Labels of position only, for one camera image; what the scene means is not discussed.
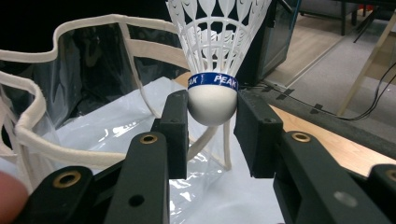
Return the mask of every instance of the wire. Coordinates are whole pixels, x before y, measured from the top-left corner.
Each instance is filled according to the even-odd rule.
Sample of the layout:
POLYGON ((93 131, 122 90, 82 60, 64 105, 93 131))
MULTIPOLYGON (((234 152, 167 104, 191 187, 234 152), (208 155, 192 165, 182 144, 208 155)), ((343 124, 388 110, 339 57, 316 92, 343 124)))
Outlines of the wire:
MULTIPOLYGON (((337 115, 335 115, 334 113, 328 112, 328 111, 326 111, 326 110, 318 109, 318 108, 316 108, 316 107, 314 107, 314 106, 312 106, 312 105, 307 104, 306 102, 303 102, 303 101, 301 101, 301 100, 298 100, 298 99, 296 99, 296 98, 294 98, 294 97, 292 97, 292 96, 290 96, 290 95, 288 95, 288 94, 285 94, 285 93, 283 93, 283 92, 281 92, 281 91, 277 91, 277 90, 275 90, 275 89, 273 89, 273 88, 271 88, 270 91, 276 91, 276 92, 280 93, 281 95, 284 95, 284 96, 286 96, 286 97, 289 97, 290 99, 292 99, 292 100, 294 100, 294 101, 297 101, 297 102, 299 102, 299 103, 301 103, 301 104, 303 104, 303 105, 307 105, 307 106, 309 106, 309 107, 311 107, 311 108, 313 108, 313 109, 316 109, 316 110, 318 110, 318 111, 320 111, 320 112, 322 112, 322 113, 324 113, 324 114, 330 115, 330 116, 335 117, 335 118, 338 118, 338 119, 348 120, 348 121, 364 119, 364 118, 369 117, 370 114, 375 110, 375 108, 377 107, 378 102, 379 102, 380 98, 382 97, 382 95, 384 94, 385 90, 388 88, 388 86, 390 85, 390 83, 396 78, 396 74, 394 74, 393 77, 392 77, 392 79, 391 79, 391 80, 388 82, 388 84, 385 86, 384 90, 382 90, 382 91, 379 93, 379 89, 380 89, 380 87, 381 87, 381 85, 382 85, 382 82, 384 81, 384 79, 385 79, 385 77, 387 76, 388 72, 389 72, 394 66, 396 66, 396 63, 394 63, 394 64, 384 73, 384 75, 382 75, 382 77, 379 79, 378 85, 377 85, 376 88, 375 88, 375 97, 374 97, 374 100, 373 100, 373 102, 371 103, 370 107, 369 107, 366 111, 364 111, 362 114, 358 115, 358 116, 355 117, 355 118, 345 118, 345 117, 337 116, 337 115)), ((267 86, 267 85, 264 84, 264 86, 253 87, 253 89, 264 88, 265 86, 267 86)), ((241 86, 241 88, 252 88, 252 87, 249 87, 249 86, 241 86)))

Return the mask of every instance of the white shuttlecock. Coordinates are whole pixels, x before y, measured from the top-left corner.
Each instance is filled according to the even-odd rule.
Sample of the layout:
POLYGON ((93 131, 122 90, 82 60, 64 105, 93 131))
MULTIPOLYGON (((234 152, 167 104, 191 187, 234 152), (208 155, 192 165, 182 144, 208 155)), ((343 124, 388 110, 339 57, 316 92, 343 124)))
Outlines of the white shuttlecock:
POLYGON ((189 111, 200 123, 218 126, 236 109, 234 78, 271 0, 169 0, 181 47, 193 76, 189 111))

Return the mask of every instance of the gray floor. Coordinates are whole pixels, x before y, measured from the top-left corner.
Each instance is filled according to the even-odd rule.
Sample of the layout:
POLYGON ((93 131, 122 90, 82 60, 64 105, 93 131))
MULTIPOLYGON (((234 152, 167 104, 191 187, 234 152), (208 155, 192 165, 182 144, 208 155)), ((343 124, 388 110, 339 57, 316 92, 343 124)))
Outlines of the gray floor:
MULTIPOLYGON (((311 106, 322 105, 324 111, 336 113, 350 87, 363 68, 373 47, 387 25, 374 21, 357 43, 356 32, 346 35, 320 61, 289 86, 287 101, 279 94, 263 91, 269 102, 303 119, 343 135, 373 150, 396 158, 396 87, 385 90, 376 109, 368 118, 356 121, 335 119, 325 113, 313 114, 311 106)), ((366 78, 348 106, 344 117, 354 118, 366 111, 375 96, 378 80, 366 78)))

